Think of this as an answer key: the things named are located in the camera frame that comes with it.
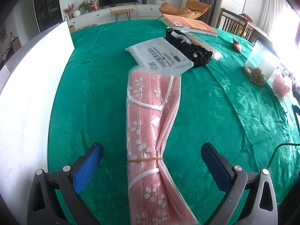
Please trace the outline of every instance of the face mask package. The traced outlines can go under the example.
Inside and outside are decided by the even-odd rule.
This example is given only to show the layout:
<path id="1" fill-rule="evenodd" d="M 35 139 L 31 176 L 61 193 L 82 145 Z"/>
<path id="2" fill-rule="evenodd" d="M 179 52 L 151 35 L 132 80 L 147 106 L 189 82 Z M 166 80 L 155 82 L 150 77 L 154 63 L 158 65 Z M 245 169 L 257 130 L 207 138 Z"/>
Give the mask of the face mask package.
<path id="1" fill-rule="evenodd" d="M 181 74 L 193 66 L 164 38 L 126 49 L 137 66 L 127 86 L 127 173 L 131 224 L 199 224 L 163 161 L 180 101 Z"/>

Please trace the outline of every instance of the blue gripper pad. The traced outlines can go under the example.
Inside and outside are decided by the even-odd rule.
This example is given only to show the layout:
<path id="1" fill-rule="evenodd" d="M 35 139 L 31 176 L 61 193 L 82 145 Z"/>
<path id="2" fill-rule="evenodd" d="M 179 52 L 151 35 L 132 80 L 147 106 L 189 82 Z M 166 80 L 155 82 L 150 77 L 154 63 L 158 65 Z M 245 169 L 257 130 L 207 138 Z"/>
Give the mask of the blue gripper pad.
<path id="1" fill-rule="evenodd" d="M 74 175 L 73 187 L 77 194 L 84 191 L 90 182 L 100 160 L 102 159 L 102 146 L 98 144 L 92 153 L 87 157 L 84 163 L 79 168 L 78 172 Z"/>
<path id="2" fill-rule="evenodd" d="M 214 178 L 219 190 L 228 193 L 231 190 L 231 176 L 207 143 L 201 147 L 201 157 Z"/>

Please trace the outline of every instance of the book cover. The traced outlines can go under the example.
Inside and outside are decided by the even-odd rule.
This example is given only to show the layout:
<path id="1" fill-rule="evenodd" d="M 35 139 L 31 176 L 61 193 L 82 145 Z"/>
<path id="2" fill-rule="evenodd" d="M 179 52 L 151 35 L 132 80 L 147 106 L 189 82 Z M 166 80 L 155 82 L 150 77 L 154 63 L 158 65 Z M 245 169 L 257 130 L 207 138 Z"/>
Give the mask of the book cover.
<path id="1" fill-rule="evenodd" d="M 164 14 L 161 21 L 171 28 L 185 30 L 194 33 L 218 36 L 218 33 L 209 25 L 200 20 L 188 19 L 180 16 Z"/>

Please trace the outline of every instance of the black scrunchie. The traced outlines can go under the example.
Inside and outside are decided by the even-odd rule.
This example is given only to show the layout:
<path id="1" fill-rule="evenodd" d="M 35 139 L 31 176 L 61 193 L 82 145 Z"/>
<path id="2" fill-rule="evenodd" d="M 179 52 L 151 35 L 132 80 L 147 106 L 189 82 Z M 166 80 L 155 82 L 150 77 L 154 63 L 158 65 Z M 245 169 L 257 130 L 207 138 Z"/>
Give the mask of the black scrunchie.
<path id="1" fill-rule="evenodd" d="M 166 29 L 166 40 L 175 46 L 178 50 L 180 50 L 188 59 L 194 62 L 193 68 L 201 67 L 205 64 L 208 64 L 211 57 L 212 52 L 207 51 L 201 46 L 196 46 L 193 43 L 189 44 L 187 42 L 182 42 L 182 39 L 175 38 L 171 35 L 172 31 L 175 31 L 179 35 L 184 35 L 178 30 L 173 30 L 170 28 Z"/>

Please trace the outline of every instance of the leather armchair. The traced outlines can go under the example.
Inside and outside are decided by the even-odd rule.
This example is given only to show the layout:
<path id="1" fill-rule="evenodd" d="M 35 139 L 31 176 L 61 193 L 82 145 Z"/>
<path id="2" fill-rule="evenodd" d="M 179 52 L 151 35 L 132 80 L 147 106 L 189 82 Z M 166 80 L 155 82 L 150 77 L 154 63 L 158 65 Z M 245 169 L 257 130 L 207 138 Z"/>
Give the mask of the leather armchair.
<path id="1" fill-rule="evenodd" d="M 163 14 L 171 14 L 189 19 L 197 19 L 202 14 L 206 13 L 210 9 L 210 5 L 198 2 L 196 0 L 187 0 L 184 8 L 177 8 L 170 3 L 163 3 L 159 11 Z"/>

